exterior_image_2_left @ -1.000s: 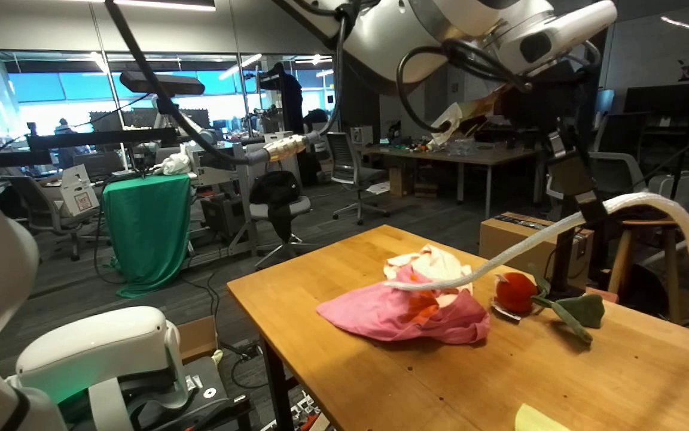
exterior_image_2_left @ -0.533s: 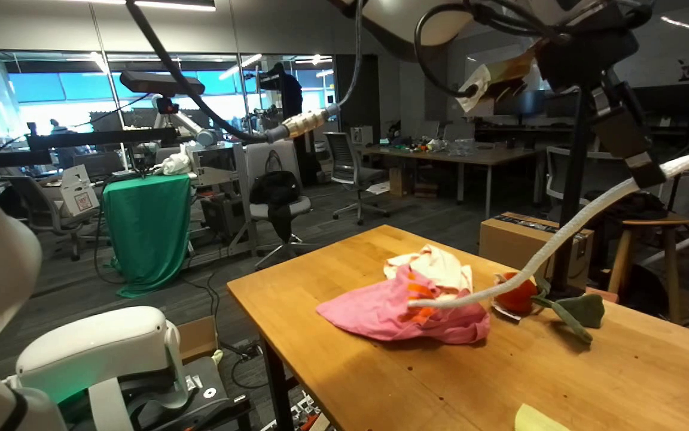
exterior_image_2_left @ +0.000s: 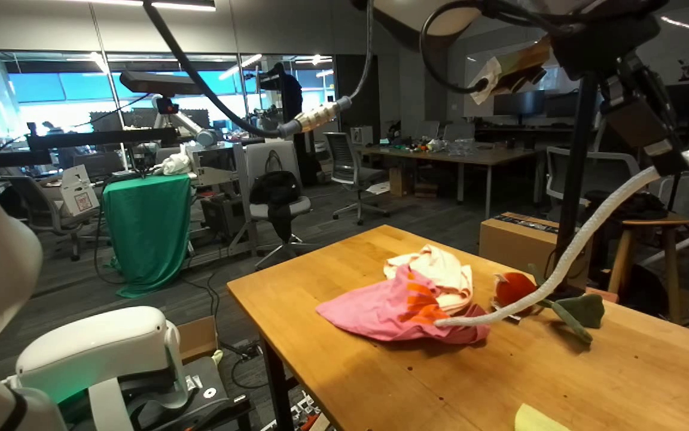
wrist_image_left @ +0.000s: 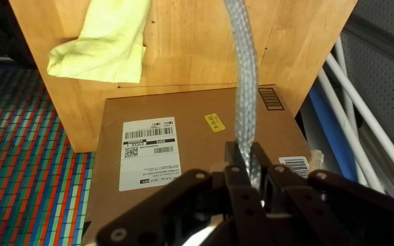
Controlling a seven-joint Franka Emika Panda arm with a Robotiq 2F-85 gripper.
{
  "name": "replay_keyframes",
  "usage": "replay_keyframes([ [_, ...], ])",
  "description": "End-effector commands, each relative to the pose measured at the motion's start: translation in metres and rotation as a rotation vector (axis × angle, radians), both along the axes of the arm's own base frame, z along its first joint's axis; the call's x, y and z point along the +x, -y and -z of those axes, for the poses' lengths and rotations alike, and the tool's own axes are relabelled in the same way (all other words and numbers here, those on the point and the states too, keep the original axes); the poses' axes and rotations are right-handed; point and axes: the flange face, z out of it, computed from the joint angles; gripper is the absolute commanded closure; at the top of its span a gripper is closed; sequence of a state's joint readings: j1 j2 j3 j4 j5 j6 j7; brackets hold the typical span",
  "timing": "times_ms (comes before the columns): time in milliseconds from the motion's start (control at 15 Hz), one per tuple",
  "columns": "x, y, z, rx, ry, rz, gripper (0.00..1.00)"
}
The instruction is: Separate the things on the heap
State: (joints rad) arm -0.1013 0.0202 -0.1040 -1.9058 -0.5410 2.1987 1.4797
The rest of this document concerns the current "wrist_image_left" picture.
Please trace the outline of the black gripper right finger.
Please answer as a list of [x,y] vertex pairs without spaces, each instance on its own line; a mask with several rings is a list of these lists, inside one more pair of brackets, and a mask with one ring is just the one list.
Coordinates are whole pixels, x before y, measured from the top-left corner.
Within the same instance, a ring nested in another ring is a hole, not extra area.
[[250,149],[250,183],[253,187],[263,187],[271,160],[259,142]]

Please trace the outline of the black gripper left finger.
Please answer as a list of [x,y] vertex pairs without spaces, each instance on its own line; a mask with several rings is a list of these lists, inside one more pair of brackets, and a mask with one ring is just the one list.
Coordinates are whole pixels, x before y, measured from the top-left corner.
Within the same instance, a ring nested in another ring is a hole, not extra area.
[[249,183],[245,161],[235,142],[227,142],[224,148],[224,176],[228,183]]

